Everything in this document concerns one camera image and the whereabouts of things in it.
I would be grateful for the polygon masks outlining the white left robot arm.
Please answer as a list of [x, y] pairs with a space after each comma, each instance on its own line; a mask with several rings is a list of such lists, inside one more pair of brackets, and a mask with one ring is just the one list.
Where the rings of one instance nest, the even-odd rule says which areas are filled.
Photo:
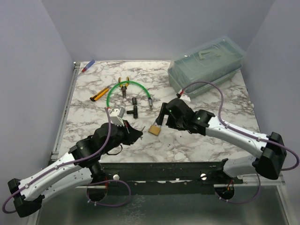
[[127, 121], [124, 126], [104, 123], [45, 169], [23, 180], [10, 180], [8, 188], [15, 212], [24, 218], [61, 192], [81, 185], [101, 184], [107, 180], [99, 162], [101, 156], [114, 148], [134, 144], [142, 135], [142, 131], [134, 129]]

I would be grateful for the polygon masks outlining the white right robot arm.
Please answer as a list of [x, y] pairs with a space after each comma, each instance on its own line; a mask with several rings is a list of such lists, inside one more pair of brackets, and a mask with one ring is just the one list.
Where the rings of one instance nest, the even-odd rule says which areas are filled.
[[223, 168], [216, 171], [218, 182], [225, 184], [239, 175], [257, 173], [269, 180], [276, 180], [286, 158], [282, 136], [272, 132], [270, 135], [255, 133], [235, 125], [224, 125], [213, 113], [206, 110], [193, 111], [183, 100], [175, 98], [163, 103], [155, 122], [176, 130], [188, 131], [223, 140], [237, 146], [250, 156], [234, 160], [223, 160]]

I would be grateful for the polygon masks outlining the brass padlock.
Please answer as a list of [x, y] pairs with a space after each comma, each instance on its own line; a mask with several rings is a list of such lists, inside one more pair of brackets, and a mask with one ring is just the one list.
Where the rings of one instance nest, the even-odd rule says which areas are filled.
[[148, 132], [154, 136], [158, 136], [161, 132], [161, 126], [162, 126], [161, 123], [154, 121], [150, 126], [150, 128], [148, 129]]

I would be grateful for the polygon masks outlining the green cable lock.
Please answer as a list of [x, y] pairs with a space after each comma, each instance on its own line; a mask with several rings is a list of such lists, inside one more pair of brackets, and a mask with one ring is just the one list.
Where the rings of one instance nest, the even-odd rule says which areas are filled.
[[109, 106], [110, 96], [111, 96], [112, 92], [114, 91], [114, 89], [117, 88], [118, 86], [120, 86], [121, 92], [122, 92], [123, 96], [125, 96], [126, 95], [126, 89], [127, 89], [127, 86], [128, 86], [129, 83], [137, 85], [137, 86], [139, 86], [140, 88], [142, 88], [144, 90], [144, 92], [148, 96], [149, 106], [150, 106], [150, 108], [152, 108], [153, 107], [153, 102], [152, 102], [152, 98], [151, 98], [150, 93], [148, 92], [148, 90], [143, 85], [141, 85], [137, 82], [134, 82], [134, 81], [119, 81], [115, 86], [113, 86], [111, 88], [111, 90], [108, 92], [108, 96], [107, 96], [107, 99], [106, 99], [106, 107], [110, 108], [110, 106]]

